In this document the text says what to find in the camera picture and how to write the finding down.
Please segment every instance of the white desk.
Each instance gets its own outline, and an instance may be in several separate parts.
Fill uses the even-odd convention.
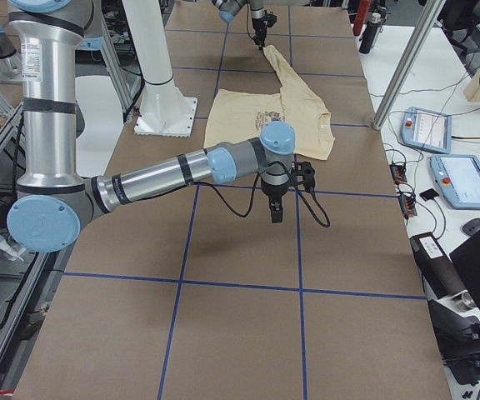
[[[383,95],[386,91],[412,32],[412,27],[386,26],[379,35],[372,51],[369,54],[361,54],[364,75],[368,82],[369,92],[372,95]],[[417,61],[412,67],[412,71],[401,93],[413,89],[445,88],[448,85],[458,82],[465,75],[465,72],[464,66],[458,60],[456,53],[444,37],[442,31],[439,28],[434,28],[429,34]],[[441,92],[412,92],[406,95],[399,95],[392,110],[404,111],[411,106],[415,106],[440,111],[452,95],[453,89],[455,89],[454,94],[445,105],[443,109],[444,113],[465,113],[466,111],[479,108],[480,104],[470,103],[464,97],[463,90],[469,81],[470,77],[466,76],[456,88],[450,87]],[[381,97],[372,96],[374,108],[378,107],[381,99]],[[395,132],[399,134],[403,114],[401,112],[391,113],[390,119]],[[466,115],[454,116],[452,118],[452,134],[462,137],[480,136],[480,110]],[[417,151],[398,144],[389,127],[388,121],[385,122],[382,127],[382,140],[403,152],[408,161],[418,159]],[[474,154],[480,160],[480,142],[453,140],[452,153]],[[416,193],[434,187],[428,162],[430,153],[424,152],[423,155],[425,158],[418,165],[415,162],[407,165],[407,179],[412,186],[415,187]],[[392,152],[387,153],[387,158],[389,161],[392,160]],[[403,158],[395,154],[394,160],[402,161]],[[444,202],[442,197],[439,197],[437,201],[442,207],[447,219],[446,232],[439,242],[446,253],[450,253],[468,238],[462,232],[461,226],[472,218],[480,218],[480,211],[452,210]],[[438,235],[443,229],[442,214],[438,210],[438,206],[433,202],[427,202],[426,206],[434,213],[438,220],[438,228],[436,230],[436,235]],[[429,232],[433,229],[434,221],[430,214],[419,205],[417,206],[417,213],[417,217],[410,218],[408,221],[407,233],[409,237],[419,233]],[[447,368],[446,374],[453,399],[459,400],[464,392],[470,390],[473,390],[472,398],[477,396],[478,385],[476,387],[458,385]]]

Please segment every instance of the beige cloth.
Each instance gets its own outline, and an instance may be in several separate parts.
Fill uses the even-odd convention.
[[[296,132],[295,153],[327,160],[334,142],[331,113],[274,46],[265,47],[264,55],[281,81],[280,94],[220,89],[208,117],[205,148],[254,138],[270,121],[282,120]]]

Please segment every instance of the black computer mouse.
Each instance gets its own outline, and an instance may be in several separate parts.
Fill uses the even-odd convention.
[[[480,218],[474,218],[464,225],[462,225],[462,231],[468,236],[472,236],[480,231]]]

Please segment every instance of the label sticker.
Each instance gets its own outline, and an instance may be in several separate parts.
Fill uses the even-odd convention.
[[[442,250],[440,250],[432,237],[422,237],[420,242],[430,258],[438,258],[443,256]]]
[[[24,81],[42,81],[42,45],[22,44],[22,78]]]

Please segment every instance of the office chair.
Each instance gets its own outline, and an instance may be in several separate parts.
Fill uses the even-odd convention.
[[[417,2],[424,6],[427,0]],[[442,29],[447,40],[454,47],[460,48],[462,56],[465,56],[468,48],[463,43],[480,23],[480,0],[447,0],[437,20],[442,21]],[[453,33],[462,30],[466,30],[466,36],[459,42],[453,38]]]

